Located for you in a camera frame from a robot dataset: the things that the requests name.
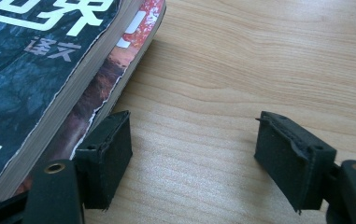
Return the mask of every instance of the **wooden surface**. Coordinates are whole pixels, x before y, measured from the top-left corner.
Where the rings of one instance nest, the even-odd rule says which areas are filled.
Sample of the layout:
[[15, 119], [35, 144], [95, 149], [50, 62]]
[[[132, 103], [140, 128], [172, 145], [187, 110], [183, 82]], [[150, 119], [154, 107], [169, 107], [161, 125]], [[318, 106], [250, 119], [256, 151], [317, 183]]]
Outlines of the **wooden surface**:
[[325, 223], [253, 159], [262, 110], [356, 160], [356, 0], [168, 0], [114, 111], [134, 156], [87, 223]]

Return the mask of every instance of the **stacked books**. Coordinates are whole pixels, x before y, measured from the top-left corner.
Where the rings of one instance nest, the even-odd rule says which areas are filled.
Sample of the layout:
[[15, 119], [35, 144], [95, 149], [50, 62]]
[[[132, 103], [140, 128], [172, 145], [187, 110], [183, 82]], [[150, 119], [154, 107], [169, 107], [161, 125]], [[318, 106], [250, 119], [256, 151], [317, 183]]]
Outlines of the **stacked books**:
[[[149, 2], [162, 2], [159, 12], [164, 14], [164, 1], [143, 6]], [[84, 137], [92, 121], [101, 120], [104, 110], [115, 104], [156, 30], [139, 45], [127, 37], [135, 32], [124, 35], [131, 22], [140, 24], [136, 30], [143, 27], [137, 16], [143, 3], [0, 0], [0, 202], [25, 186], [22, 181], [36, 163], [52, 160], [50, 154], [62, 158], [70, 150], [71, 155], [74, 147], [65, 144], [65, 138], [77, 144], [77, 134]], [[119, 76], [113, 77], [105, 71], [117, 71], [110, 62], [116, 62], [112, 55], [124, 51], [116, 49], [118, 42], [131, 42], [125, 55], [130, 51], [135, 56], [125, 66], [118, 63], [121, 70], [114, 75]], [[102, 100], [100, 105], [91, 105], [95, 98]], [[72, 126], [72, 118], [83, 111], [92, 111], [91, 117], [79, 118], [82, 124]], [[84, 123], [88, 127], [83, 131]], [[73, 132], [64, 133], [66, 129]], [[58, 141], [64, 147], [57, 148]]]

